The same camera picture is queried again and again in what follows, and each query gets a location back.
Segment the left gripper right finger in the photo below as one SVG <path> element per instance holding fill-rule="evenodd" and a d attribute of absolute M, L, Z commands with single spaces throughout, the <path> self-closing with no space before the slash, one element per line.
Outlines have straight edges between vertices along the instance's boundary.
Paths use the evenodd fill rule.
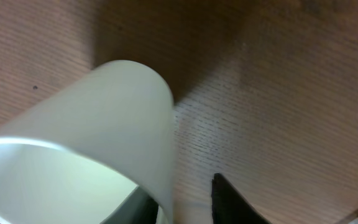
<path fill-rule="evenodd" d="M 270 224 L 221 173 L 215 173 L 211 183 L 214 224 Z"/>

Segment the grey plastic cup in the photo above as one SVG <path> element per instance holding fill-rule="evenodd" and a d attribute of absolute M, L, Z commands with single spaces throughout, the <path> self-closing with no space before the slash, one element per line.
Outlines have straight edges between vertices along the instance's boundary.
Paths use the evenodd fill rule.
<path fill-rule="evenodd" d="M 141 187 L 173 221 L 173 98 L 116 60 L 0 127 L 0 223 L 102 223 Z"/>

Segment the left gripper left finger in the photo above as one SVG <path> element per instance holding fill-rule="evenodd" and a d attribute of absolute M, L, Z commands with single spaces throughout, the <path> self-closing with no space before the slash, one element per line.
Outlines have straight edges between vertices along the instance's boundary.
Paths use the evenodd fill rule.
<path fill-rule="evenodd" d="M 101 224 L 156 224 L 157 214 L 158 203 L 137 187 Z"/>

